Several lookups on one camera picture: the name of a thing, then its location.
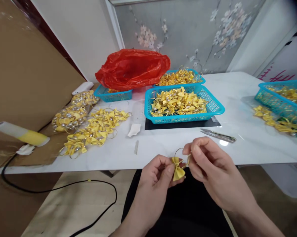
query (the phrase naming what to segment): blue plastic basket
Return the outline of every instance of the blue plastic basket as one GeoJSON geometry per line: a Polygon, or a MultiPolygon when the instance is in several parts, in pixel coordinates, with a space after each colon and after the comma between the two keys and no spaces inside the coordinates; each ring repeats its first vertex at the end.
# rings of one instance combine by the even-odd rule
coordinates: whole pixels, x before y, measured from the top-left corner
{"type": "Polygon", "coordinates": [[[255,100],[271,109],[275,114],[286,117],[288,120],[293,119],[293,122],[297,123],[297,104],[268,89],[281,90],[283,87],[288,87],[297,90],[297,80],[260,83],[259,87],[260,90],[256,94],[255,100]]]}
{"type": "MultiPolygon", "coordinates": [[[[187,69],[188,71],[193,71],[193,73],[194,73],[194,79],[196,80],[196,81],[200,81],[200,82],[198,82],[198,84],[204,84],[205,83],[205,79],[204,79],[204,77],[203,76],[201,76],[199,73],[197,73],[197,71],[196,70],[193,70],[193,69],[187,69]]],[[[167,74],[172,74],[172,73],[176,73],[176,72],[178,72],[179,70],[168,70],[166,73],[167,74]]]]}
{"type": "Polygon", "coordinates": [[[108,88],[100,85],[94,92],[94,96],[99,97],[104,102],[114,102],[119,100],[128,100],[132,99],[132,91],[124,91],[124,92],[115,92],[115,93],[108,93],[108,88]]]}
{"type": "Polygon", "coordinates": [[[145,93],[144,114],[146,118],[151,120],[154,124],[209,120],[214,115],[223,114],[224,111],[224,106],[208,91],[208,89],[198,83],[155,87],[148,89],[145,93]],[[194,92],[195,94],[197,94],[198,97],[201,97],[202,99],[208,101],[209,103],[206,105],[208,113],[153,117],[151,115],[153,103],[152,98],[157,97],[157,93],[160,94],[162,91],[170,91],[171,89],[178,89],[180,87],[183,87],[186,92],[194,92]]]}

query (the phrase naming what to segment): scissors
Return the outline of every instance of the scissors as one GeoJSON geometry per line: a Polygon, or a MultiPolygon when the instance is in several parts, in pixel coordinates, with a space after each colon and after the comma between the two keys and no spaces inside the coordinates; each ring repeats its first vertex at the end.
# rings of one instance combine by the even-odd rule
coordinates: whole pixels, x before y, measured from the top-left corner
{"type": "Polygon", "coordinates": [[[227,142],[230,142],[230,143],[233,143],[233,142],[236,141],[235,137],[231,137],[231,136],[228,136],[228,135],[217,133],[217,132],[214,132],[214,131],[211,131],[211,130],[208,130],[208,129],[201,128],[201,132],[203,132],[206,135],[209,135],[209,136],[212,136],[212,137],[215,137],[215,138],[219,138],[221,140],[224,140],[224,141],[227,141],[227,142]]]}

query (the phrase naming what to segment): yellow and white cylinder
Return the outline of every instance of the yellow and white cylinder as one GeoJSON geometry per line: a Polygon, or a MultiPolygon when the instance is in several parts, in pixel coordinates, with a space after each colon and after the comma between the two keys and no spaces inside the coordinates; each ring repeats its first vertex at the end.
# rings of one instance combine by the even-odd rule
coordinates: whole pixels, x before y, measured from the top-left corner
{"type": "Polygon", "coordinates": [[[43,146],[50,140],[49,137],[41,133],[19,127],[9,122],[0,122],[0,132],[35,146],[43,146]]]}

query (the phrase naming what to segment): table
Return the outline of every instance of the table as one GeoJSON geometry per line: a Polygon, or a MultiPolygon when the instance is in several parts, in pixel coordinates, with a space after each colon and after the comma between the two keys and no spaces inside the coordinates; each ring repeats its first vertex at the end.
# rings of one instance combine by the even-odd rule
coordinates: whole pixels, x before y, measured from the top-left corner
{"type": "MultiPolygon", "coordinates": [[[[237,138],[233,144],[213,138],[236,165],[297,163],[297,138],[279,133],[275,128],[266,126],[261,118],[253,116],[252,108],[259,105],[254,100],[261,83],[259,79],[244,72],[209,74],[204,78],[204,86],[225,107],[225,112],[216,116],[221,126],[208,129],[237,138]]],[[[98,103],[102,108],[110,106],[133,113],[117,127],[117,136],[107,140],[102,147],[91,146],[77,159],[60,156],[51,165],[8,167],[6,173],[141,169],[157,154],[172,157],[178,148],[194,138],[206,136],[200,128],[144,130],[145,90],[134,90],[132,100],[98,103]],[[141,131],[136,136],[127,137],[132,123],[141,123],[141,131]],[[136,141],[137,154],[134,153],[136,141]]]]}

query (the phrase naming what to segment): power cord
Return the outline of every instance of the power cord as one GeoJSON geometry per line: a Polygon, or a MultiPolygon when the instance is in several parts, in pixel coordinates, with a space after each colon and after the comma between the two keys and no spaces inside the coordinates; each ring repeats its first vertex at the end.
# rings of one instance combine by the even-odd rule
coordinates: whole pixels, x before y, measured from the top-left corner
{"type": "Polygon", "coordinates": [[[14,155],[6,164],[5,166],[3,167],[3,170],[2,170],[2,173],[1,173],[1,177],[3,179],[4,182],[6,182],[8,185],[18,189],[18,190],[21,190],[21,191],[24,191],[24,192],[27,192],[27,193],[33,193],[33,194],[39,194],[39,193],[47,193],[47,192],[51,192],[51,191],[55,191],[55,190],[58,190],[58,189],[61,189],[61,188],[64,188],[64,187],[67,187],[67,186],[70,186],[70,185],[73,185],[73,184],[77,184],[77,183],[83,183],[83,182],[90,182],[90,181],[95,181],[95,182],[101,182],[101,183],[106,183],[106,184],[109,184],[111,185],[114,190],[115,190],[115,201],[113,203],[111,203],[105,210],[104,212],[90,225],[78,230],[77,232],[75,232],[74,234],[72,234],[70,237],[74,237],[74,236],[77,236],[79,234],[81,234],[82,232],[90,229],[91,227],[93,227],[97,222],[98,220],[104,215],[104,213],[106,213],[106,211],[116,203],[116,200],[117,200],[117,197],[118,197],[118,194],[117,194],[117,191],[116,191],[116,188],[113,184],[109,183],[109,182],[106,182],[106,181],[101,181],[101,180],[94,180],[94,179],[88,179],[88,180],[82,180],[82,181],[78,181],[78,182],[74,182],[74,183],[70,183],[70,184],[67,184],[65,186],[62,186],[62,187],[59,187],[59,188],[55,188],[55,189],[50,189],[50,190],[44,190],[44,191],[32,191],[32,190],[28,190],[28,189],[25,189],[25,188],[22,188],[22,187],[19,187],[15,184],[13,184],[12,182],[10,182],[6,176],[5,176],[5,170],[6,168],[8,167],[8,165],[11,163],[11,161],[16,157],[16,155],[14,155]]]}

